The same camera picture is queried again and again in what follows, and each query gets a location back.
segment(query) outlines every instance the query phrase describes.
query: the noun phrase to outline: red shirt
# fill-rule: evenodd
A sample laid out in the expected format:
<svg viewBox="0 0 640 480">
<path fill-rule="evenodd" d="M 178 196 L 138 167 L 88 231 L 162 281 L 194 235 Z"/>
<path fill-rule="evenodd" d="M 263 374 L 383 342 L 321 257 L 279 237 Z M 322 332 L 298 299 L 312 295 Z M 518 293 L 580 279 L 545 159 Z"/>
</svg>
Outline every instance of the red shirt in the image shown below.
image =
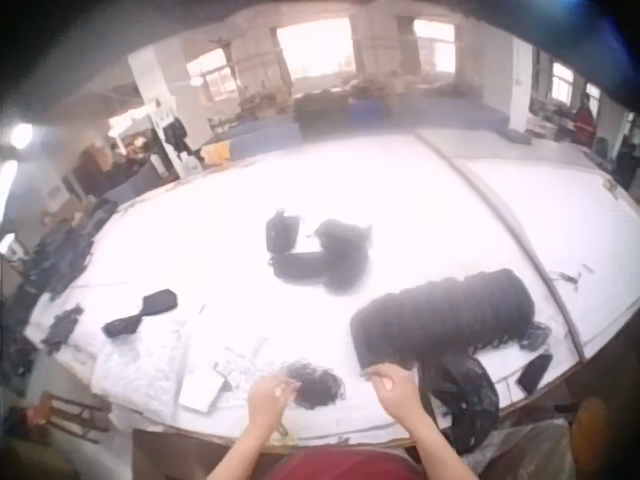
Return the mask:
<svg viewBox="0 0 640 480">
<path fill-rule="evenodd" d="M 411 461 L 392 453 L 349 448 L 313 448 L 292 455 L 269 480 L 423 480 Z"/>
</svg>

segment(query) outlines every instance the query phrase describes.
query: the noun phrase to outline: light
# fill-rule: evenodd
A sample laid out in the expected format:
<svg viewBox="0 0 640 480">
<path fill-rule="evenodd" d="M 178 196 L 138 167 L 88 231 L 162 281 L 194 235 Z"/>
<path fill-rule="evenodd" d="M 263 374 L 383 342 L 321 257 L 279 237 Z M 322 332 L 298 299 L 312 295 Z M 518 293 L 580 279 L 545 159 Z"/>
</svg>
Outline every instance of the light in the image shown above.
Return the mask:
<svg viewBox="0 0 640 480">
<path fill-rule="evenodd" d="M 16 173 L 18 173 L 18 162 L 15 160 L 7 160 L 0 166 L 0 222 L 4 218 L 9 191 L 13 180 L 16 178 Z"/>
<path fill-rule="evenodd" d="M 11 144 L 18 150 L 22 150 L 31 141 L 33 126 L 30 123 L 19 123 L 11 132 Z"/>
</svg>

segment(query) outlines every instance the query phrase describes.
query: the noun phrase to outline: factory room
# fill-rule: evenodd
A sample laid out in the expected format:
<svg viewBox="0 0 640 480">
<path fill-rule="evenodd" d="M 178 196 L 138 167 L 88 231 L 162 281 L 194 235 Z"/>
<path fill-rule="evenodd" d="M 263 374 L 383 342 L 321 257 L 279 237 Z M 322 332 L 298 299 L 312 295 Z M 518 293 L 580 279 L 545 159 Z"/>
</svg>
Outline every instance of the factory room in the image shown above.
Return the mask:
<svg viewBox="0 0 640 480">
<path fill-rule="evenodd" d="M 345 447 L 452 478 L 407 381 L 456 478 L 603 468 L 640 398 L 638 103 L 461 2 L 240 3 L 101 7 L 3 104 L 8 464 L 285 478 Z"/>
</svg>

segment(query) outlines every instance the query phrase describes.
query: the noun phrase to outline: wooden stool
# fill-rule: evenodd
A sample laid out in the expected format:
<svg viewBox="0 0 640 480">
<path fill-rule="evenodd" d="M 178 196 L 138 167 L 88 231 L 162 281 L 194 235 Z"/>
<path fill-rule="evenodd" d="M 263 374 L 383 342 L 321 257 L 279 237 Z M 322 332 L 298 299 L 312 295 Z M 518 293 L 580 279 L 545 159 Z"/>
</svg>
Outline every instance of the wooden stool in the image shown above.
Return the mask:
<svg viewBox="0 0 640 480">
<path fill-rule="evenodd" d="M 61 404 L 63 408 L 54 405 L 54 401 Z M 79 409 L 79 411 L 73 413 L 69 411 L 69 408 Z M 27 410 L 27 421 L 30 426 L 35 427 L 46 425 L 71 435 L 72 437 L 97 444 L 100 442 L 95 438 L 90 438 L 89 434 L 92 431 L 100 433 L 109 432 L 106 413 L 107 412 L 102 407 L 69 400 L 45 391 L 40 397 L 40 403 Z M 102 425 L 97 422 L 98 416 L 102 416 L 104 418 L 104 423 Z M 79 432 L 68 428 L 65 423 L 69 424 L 69 426 L 73 425 L 77 427 Z"/>
</svg>

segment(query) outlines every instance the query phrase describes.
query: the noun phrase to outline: floor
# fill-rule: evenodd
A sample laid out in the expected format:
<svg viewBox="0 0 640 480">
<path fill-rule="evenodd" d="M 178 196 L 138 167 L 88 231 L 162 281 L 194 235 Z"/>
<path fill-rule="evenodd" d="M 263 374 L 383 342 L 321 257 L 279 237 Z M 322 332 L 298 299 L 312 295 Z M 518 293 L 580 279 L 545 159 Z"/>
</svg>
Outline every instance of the floor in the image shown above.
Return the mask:
<svg viewBox="0 0 640 480">
<path fill-rule="evenodd" d="M 26 400 L 33 405 L 43 391 L 92 402 L 91 393 L 80 381 L 56 360 L 44 352 L 38 354 Z M 82 480 L 128 480 L 132 478 L 131 458 L 133 443 L 130 433 L 117 430 L 109 433 L 98 445 L 51 430 L 51 443 L 55 450 L 71 461 Z"/>
</svg>

